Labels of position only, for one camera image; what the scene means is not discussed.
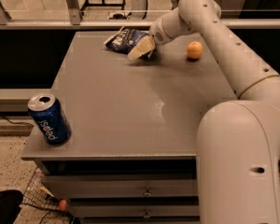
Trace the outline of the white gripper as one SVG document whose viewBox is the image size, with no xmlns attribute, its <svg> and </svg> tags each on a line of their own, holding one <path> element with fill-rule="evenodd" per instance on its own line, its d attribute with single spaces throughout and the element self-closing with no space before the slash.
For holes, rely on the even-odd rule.
<svg viewBox="0 0 280 224">
<path fill-rule="evenodd" d="M 175 8 L 151 24 L 150 36 L 143 37 L 128 53 L 128 58 L 130 60 L 149 58 L 156 44 L 167 44 L 181 35 L 187 35 L 189 31 L 189 26 L 180 17 L 178 8 Z"/>
</svg>

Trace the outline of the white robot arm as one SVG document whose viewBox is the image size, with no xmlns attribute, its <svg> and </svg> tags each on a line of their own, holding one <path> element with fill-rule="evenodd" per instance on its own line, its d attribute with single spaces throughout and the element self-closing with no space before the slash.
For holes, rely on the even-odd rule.
<svg viewBox="0 0 280 224">
<path fill-rule="evenodd" d="M 197 133 L 201 224 L 280 224 L 280 75 L 220 19 L 214 0 L 179 0 L 129 53 L 135 60 L 198 32 L 236 98 L 207 111 Z"/>
</svg>

